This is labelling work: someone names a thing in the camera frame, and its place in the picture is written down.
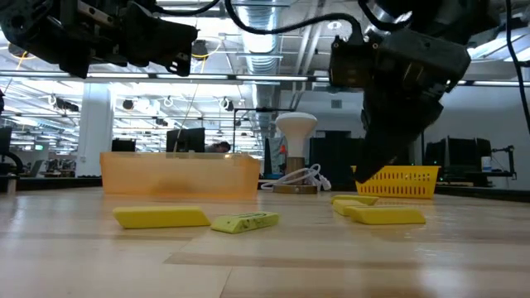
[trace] white lamp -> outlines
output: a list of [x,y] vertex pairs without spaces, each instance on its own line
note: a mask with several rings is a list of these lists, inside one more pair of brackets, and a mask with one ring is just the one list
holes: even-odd
[[276,119],[276,126],[287,139],[287,155],[304,157],[304,142],[316,126],[315,116],[308,113],[284,113]]
[[304,185],[304,143],[310,132],[315,129],[316,118],[308,113],[284,113],[276,119],[276,126],[287,139],[287,176],[292,183],[276,184],[274,192],[283,194],[315,194],[318,189],[314,185]]

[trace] yellow plastic basket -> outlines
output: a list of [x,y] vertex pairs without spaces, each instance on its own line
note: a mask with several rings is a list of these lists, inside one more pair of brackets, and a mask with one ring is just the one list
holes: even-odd
[[360,195],[432,199],[439,166],[385,166],[368,181],[357,185]]

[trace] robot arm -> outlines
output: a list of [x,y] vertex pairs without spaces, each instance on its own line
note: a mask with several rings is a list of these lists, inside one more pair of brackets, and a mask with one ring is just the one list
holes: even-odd
[[[355,31],[332,44],[330,83],[364,91],[361,118],[367,129],[355,179],[365,182],[391,163],[443,107],[439,103],[467,71],[466,44],[472,35],[496,26],[480,0],[390,1],[376,3],[392,17],[412,12],[408,27],[379,24],[390,34]],[[359,5],[375,26],[366,0]]]
[[154,62],[187,76],[197,30],[153,17],[155,8],[155,0],[7,0],[0,26],[12,44],[83,79],[98,63]]
[[[217,2],[180,16],[204,12]],[[389,34],[364,36],[359,22],[344,13],[256,29],[243,24],[231,0],[224,0],[234,23],[253,34],[280,34],[337,19],[351,24],[349,39],[337,37],[332,43],[329,72],[332,85],[364,91],[367,133],[355,173],[360,182],[438,119],[440,98],[457,85],[470,64],[466,43],[475,33],[496,26],[488,0],[375,0],[394,18],[412,12],[407,22],[398,24],[381,22],[367,2],[359,0],[364,14]],[[154,62],[171,73],[189,75],[197,30],[155,18],[152,12],[171,14],[156,0],[5,0],[0,4],[0,26],[11,43],[81,78],[96,63],[143,67]]]

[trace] orange translucent bin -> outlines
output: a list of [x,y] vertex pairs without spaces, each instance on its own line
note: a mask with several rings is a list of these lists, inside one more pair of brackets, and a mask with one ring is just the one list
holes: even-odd
[[105,152],[107,195],[254,199],[259,161],[243,154]]

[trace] wooden table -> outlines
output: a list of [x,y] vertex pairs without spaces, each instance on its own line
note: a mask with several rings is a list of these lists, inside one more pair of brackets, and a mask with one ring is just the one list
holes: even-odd
[[[186,200],[211,218],[278,212],[278,226],[122,230],[101,189],[0,199],[0,297],[530,297],[530,205],[437,196],[427,225],[364,226],[330,194]],[[402,201],[386,199],[383,204]]]

